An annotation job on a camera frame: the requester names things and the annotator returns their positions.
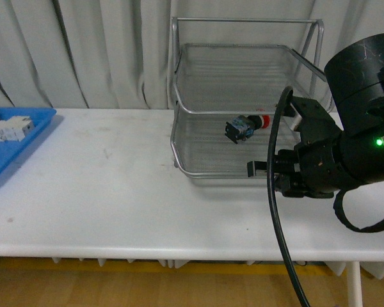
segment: black cable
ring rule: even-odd
[[[275,228],[275,234],[277,238],[277,242],[279,244],[280,252],[283,256],[283,261],[287,269],[287,273],[289,273],[290,280],[293,285],[293,289],[296,292],[296,295],[299,299],[302,307],[310,307],[306,295],[300,285],[300,281],[294,270],[294,266],[289,254],[289,250],[287,249],[286,241],[284,239],[284,234],[282,230],[282,225],[280,224],[280,218],[277,211],[276,204],[276,194],[275,194],[275,150],[276,150],[276,141],[277,134],[279,131],[280,119],[282,117],[283,111],[290,101],[293,95],[293,88],[291,86],[287,86],[282,95],[280,96],[279,102],[276,107],[275,115],[273,117],[273,123],[271,125],[270,138],[269,138],[269,148],[268,148],[268,161],[267,161],[267,181],[268,181],[268,198],[269,198],[269,206],[271,218],[273,221],[273,227]]]

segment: black strap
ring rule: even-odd
[[[372,226],[364,227],[364,228],[357,228],[353,224],[350,223],[350,221],[347,219],[346,214],[343,210],[343,197],[344,195],[350,190],[341,190],[337,193],[333,205],[333,209],[335,212],[335,215],[340,220],[341,223],[343,223],[347,228],[353,230],[354,232],[383,232],[384,231],[384,219]]]

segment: white table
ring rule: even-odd
[[[59,109],[0,175],[0,256],[281,260],[263,180],[192,180],[173,166],[173,111]],[[384,232],[354,233],[331,200],[277,195],[293,260],[384,262]],[[384,183],[345,197],[357,226]]]

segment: metal frame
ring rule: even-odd
[[[308,31],[305,43],[303,45],[301,53],[298,53],[297,51],[288,48],[285,45],[234,45],[236,47],[280,47],[286,49],[291,55],[293,55],[298,61],[298,66],[295,70],[295,75],[298,74],[300,71],[300,65],[306,66],[308,69],[312,71],[312,79],[310,81],[310,88],[308,91],[309,95],[314,94],[314,90],[316,87],[316,77],[320,78],[324,82],[326,82],[326,76],[324,72],[322,72],[320,69],[318,69],[318,64],[320,62],[320,54],[321,54],[321,46],[323,42],[323,33],[324,33],[324,24],[321,19],[314,19],[314,20],[303,20],[303,19],[217,19],[217,18],[178,18],[178,17],[172,17],[172,53],[173,53],[173,61],[172,61],[172,71],[175,74],[175,77],[173,79],[173,87],[175,90],[175,94],[178,100],[178,103],[180,104],[181,108],[185,110],[189,114],[237,114],[237,113],[244,113],[244,110],[242,111],[194,111],[188,109],[185,104],[182,101],[182,98],[180,96],[180,91],[177,86],[177,71],[179,69],[180,65],[180,59],[182,56],[182,48],[180,46],[179,42],[179,21],[181,22],[259,22],[259,23],[291,23],[291,24],[310,24],[310,29]],[[317,42],[316,42],[316,50],[314,53],[314,62],[309,62],[305,55],[308,51],[308,48],[310,46],[311,39],[313,37],[315,28],[318,28],[317,32]],[[326,107],[327,110],[332,109],[332,103],[329,102],[329,104]],[[256,112],[256,114],[270,114],[270,112]]]
[[[323,43],[324,23],[322,19],[233,19],[233,18],[189,18],[172,17],[172,53],[173,53],[173,71],[175,72],[180,60],[179,44],[179,21],[197,21],[197,22],[259,22],[259,23],[282,23],[282,24],[310,24],[301,56],[305,57],[310,42],[317,26],[316,51],[314,53],[314,66],[318,67],[320,62],[321,46]]]
[[[298,60],[298,64],[294,69],[294,74],[298,74],[300,72],[300,65],[306,66],[309,70],[311,70],[312,74],[312,80],[310,82],[310,89],[308,94],[311,94],[314,92],[314,88],[316,86],[316,77],[320,78],[322,81],[326,82],[326,76],[324,72],[322,72],[320,69],[318,69],[318,64],[320,61],[320,54],[321,54],[321,46],[323,42],[323,33],[324,33],[324,24],[321,19],[314,19],[314,20],[308,20],[308,19],[218,19],[218,18],[178,18],[178,17],[172,17],[171,21],[171,28],[172,28],[172,52],[173,52],[173,61],[172,61],[172,71],[174,73],[173,78],[173,88],[175,90],[176,99],[178,100],[177,105],[175,105],[174,110],[174,123],[172,127],[172,133],[170,138],[171,148],[175,157],[174,165],[178,167],[181,172],[183,172],[185,175],[187,175],[190,178],[245,178],[246,173],[217,173],[217,172],[190,172],[185,169],[182,159],[178,153],[176,144],[175,144],[175,131],[177,129],[178,124],[178,115],[179,112],[185,111],[189,114],[244,114],[246,111],[194,111],[188,109],[181,98],[180,91],[177,86],[178,81],[178,71],[179,71],[179,65],[181,65],[181,56],[182,56],[182,48],[180,46],[179,41],[179,22],[258,22],[258,23],[286,23],[286,24],[310,24],[310,28],[307,33],[307,37],[305,39],[305,43],[303,45],[303,48],[301,50],[301,53],[298,53],[297,51],[288,48],[285,45],[236,45],[233,46],[236,47],[274,47],[274,48],[284,48],[287,52],[290,53],[290,55],[294,56]],[[310,47],[310,43],[312,40],[312,37],[314,35],[314,32],[317,27],[317,42],[316,42],[316,50],[314,53],[314,62],[311,63],[305,58],[305,55],[308,51],[308,48]],[[190,45],[210,45],[210,44],[190,44]],[[330,109],[332,107],[332,104],[329,102],[326,106],[327,109]],[[255,112],[256,114],[271,114],[270,112],[265,111],[258,111]]]

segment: green led light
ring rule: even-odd
[[[376,145],[377,146],[383,146],[384,145],[384,141],[382,139],[376,139]]]

